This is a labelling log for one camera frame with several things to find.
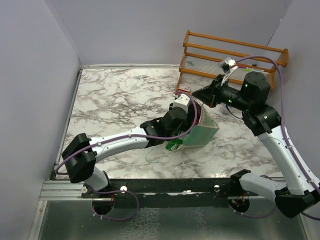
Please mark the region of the green white paper bag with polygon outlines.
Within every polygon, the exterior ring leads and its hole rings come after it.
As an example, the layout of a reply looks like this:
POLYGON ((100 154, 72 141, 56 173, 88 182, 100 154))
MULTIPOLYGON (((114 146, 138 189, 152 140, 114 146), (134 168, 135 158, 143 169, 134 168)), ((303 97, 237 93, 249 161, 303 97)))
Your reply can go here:
POLYGON ((214 135, 218 132, 220 127, 214 120, 213 116, 205 109, 205 107, 195 102, 197 109, 197 120, 192 130, 179 139, 183 140, 182 146, 179 150, 168 151, 165 149, 169 141, 164 142, 161 146, 156 146, 150 150, 145 160, 148 163, 156 163, 160 160, 168 157, 169 155, 178 152, 180 150, 189 148, 205 147, 213 139, 214 135))

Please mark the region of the green snack packet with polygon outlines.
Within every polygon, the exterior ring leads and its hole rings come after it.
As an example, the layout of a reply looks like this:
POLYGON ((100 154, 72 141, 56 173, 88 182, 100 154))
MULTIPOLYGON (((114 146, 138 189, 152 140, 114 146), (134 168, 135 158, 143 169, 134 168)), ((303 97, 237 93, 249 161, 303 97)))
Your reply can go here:
POLYGON ((183 140, 179 138, 175 138, 166 144, 165 149, 167 151, 174 152, 179 150, 182 145, 183 145, 183 140))

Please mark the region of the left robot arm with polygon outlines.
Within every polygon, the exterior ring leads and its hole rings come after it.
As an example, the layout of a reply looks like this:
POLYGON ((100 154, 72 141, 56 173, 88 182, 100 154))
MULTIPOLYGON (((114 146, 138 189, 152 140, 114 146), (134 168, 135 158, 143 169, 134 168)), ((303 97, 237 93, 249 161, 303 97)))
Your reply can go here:
POLYGON ((125 133, 109 137, 89 138, 85 133, 76 135, 62 152, 66 174, 71 183, 85 182, 97 196, 106 197, 111 190, 108 175, 96 163, 123 152, 146 149, 187 135, 198 118, 194 106, 172 106, 162 117, 143 122, 125 133))

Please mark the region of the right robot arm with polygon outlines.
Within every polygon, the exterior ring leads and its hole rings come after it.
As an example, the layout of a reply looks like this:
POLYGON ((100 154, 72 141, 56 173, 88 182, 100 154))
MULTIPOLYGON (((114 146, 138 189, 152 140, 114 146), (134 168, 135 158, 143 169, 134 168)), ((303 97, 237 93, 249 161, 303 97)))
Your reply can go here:
POLYGON ((210 108, 225 104, 242 112, 244 124, 263 143, 281 171, 285 182, 275 182, 250 170, 241 170, 230 177, 230 191, 240 196, 252 192, 275 203, 280 212, 294 218, 320 201, 320 180, 307 168, 292 141, 285 137, 281 116, 266 101, 270 84, 260 72, 245 75, 241 89, 223 83, 218 75, 211 84, 192 96, 210 108))

